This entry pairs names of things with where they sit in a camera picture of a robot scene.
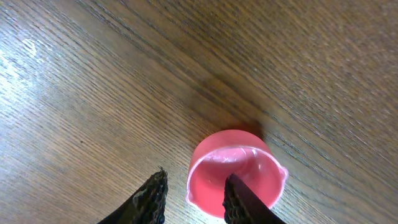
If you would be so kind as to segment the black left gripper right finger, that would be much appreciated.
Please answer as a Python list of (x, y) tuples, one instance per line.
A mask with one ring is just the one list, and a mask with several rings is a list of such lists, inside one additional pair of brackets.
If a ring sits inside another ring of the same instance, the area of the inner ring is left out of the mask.
[(285, 224), (236, 174), (226, 179), (223, 206), (227, 224)]

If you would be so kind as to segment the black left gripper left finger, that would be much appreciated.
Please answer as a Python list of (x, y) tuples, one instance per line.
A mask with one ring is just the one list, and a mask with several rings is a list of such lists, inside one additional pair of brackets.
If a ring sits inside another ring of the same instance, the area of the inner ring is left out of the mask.
[(159, 169), (98, 224), (164, 224), (168, 173), (162, 167)]

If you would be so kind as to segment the pink measuring scoop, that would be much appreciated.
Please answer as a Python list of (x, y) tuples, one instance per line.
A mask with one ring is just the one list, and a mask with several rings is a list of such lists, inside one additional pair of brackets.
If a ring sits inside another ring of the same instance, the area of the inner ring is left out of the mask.
[(224, 217), (224, 185), (236, 174), (268, 208), (281, 198), (289, 176), (267, 144), (247, 131), (227, 129), (199, 143), (187, 176), (186, 201), (201, 211)]

